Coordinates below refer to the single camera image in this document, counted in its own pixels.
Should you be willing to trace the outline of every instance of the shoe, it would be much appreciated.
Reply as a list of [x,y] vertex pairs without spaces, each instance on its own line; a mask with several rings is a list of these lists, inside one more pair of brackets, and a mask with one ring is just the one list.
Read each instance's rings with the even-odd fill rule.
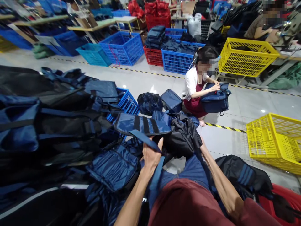
[[205,127],[205,126],[206,126],[206,123],[202,120],[202,121],[200,121],[200,126],[201,126],[201,127]]

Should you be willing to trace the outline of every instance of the cooler bag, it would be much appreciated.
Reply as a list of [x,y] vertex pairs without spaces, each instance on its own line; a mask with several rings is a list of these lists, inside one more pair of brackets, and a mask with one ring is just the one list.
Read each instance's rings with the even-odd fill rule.
[[[215,84],[206,84],[205,89],[209,89]],[[228,83],[220,85],[219,91],[210,92],[201,97],[202,106],[206,113],[220,113],[228,110],[228,96],[231,94],[228,90]]]
[[161,100],[165,110],[176,113],[182,110],[182,99],[174,91],[168,89],[162,94]]

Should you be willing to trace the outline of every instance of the red shirt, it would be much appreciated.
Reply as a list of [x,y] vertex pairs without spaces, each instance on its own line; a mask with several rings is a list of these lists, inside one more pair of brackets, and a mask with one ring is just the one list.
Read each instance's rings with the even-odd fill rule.
[[[228,220],[213,195],[203,186],[189,179],[174,179],[156,199],[148,226],[234,226]],[[252,199],[247,198],[236,225],[281,226]]]

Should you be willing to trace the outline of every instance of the hair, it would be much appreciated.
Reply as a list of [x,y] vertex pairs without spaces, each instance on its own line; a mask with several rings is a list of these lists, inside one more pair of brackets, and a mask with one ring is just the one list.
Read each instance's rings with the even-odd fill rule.
[[210,63],[210,60],[218,58],[218,52],[212,46],[204,46],[197,51],[197,62]]

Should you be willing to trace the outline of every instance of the red plastic crate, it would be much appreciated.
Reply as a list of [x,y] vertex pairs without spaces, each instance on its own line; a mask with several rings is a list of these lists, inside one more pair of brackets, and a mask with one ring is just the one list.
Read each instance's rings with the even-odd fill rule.
[[[301,211],[301,195],[282,187],[280,185],[273,184],[273,193],[281,195],[285,198],[293,209]],[[288,223],[281,218],[277,217],[274,210],[273,201],[266,199],[263,196],[259,197],[259,203],[265,211],[267,211],[272,217],[274,217],[283,226],[301,226],[301,219],[295,218],[295,223]]]
[[148,49],[146,46],[143,47],[147,63],[156,66],[163,67],[163,59],[161,50]]
[[147,15],[146,24],[148,30],[158,25],[162,25],[167,28],[170,28],[170,15],[168,17],[155,17],[152,15]]

